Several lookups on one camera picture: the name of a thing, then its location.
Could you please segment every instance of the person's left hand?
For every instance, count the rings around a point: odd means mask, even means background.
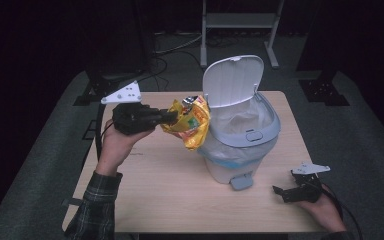
[[[129,156],[135,143],[154,131],[124,135],[114,128],[112,120],[106,122],[105,128],[107,130],[104,134],[101,157],[95,172],[107,176],[115,176],[118,166]]]

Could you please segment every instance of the person's right hand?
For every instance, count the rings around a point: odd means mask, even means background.
[[[326,191],[329,191],[325,185],[323,185],[323,188]],[[311,216],[313,216],[313,218],[328,232],[333,233],[347,231],[335,204],[325,194],[322,194],[319,200],[315,203],[301,201],[296,202],[295,204],[309,212]]]

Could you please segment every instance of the snack bag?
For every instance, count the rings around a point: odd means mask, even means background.
[[[177,111],[177,121],[171,125],[160,124],[164,132],[182,138],[189,150],[195,150],[204,143],[210,125],[210,111],[202,96],[187,97],[183,104],[175,99],[168,111]]]

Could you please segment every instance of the wooden table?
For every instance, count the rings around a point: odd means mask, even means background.
[[[168,108],[174,99],[201,92],[142,93],[142,103]],[[296,187],[290,170],[311,162],[307,148],[282,92],[263,92],[279,115],[282,130],[263,159],[254,185],[234,191],[216,182],[204,159],[160,127],[139,141],[119,167],[124,174],[116,200],[115,229],[126,233],[285,233],[314,232],[320,227],[302,209],[283,203],[272,186]],[[108,105],[103,122],[116,105]],[[92,147],[73,197],[81,199],[97,163]],[[77,206],[69,206],[63,229]]]

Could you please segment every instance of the open lid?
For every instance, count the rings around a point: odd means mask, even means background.
[[[251,99],[263,71],[263,60],[254,55],[230,57],[211,64],[202,83],[209,107],[231,106]]]

